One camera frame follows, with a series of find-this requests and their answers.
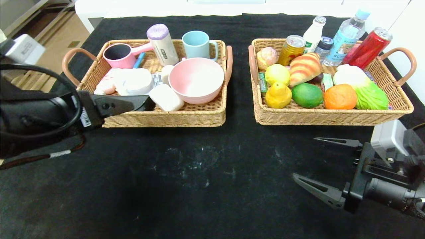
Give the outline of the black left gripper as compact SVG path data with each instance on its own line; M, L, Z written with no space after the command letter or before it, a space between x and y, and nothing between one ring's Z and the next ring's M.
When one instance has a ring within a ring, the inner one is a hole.
M90 95L87 91L79 92L82 108L79 120L74 126L81 129L95 129L102 127L104 120L110 116L126 112L153 111L155 102L148 95L120 96L120 95ZM77 110L76 96L65 93L50 99L54 108L53 118L59 124L66 124L73 119Z

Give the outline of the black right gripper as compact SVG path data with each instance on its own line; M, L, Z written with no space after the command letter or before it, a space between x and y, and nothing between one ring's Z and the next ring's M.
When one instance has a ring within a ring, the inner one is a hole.
M396 148L387 149L384 157L359 140L315 137L315 140L343 145L361 152L352 183L344 191L297 173L293 180L310 194L333 209L355 213L362 200L368 199L405 214L418 213L418 145L405 143L408 154Z

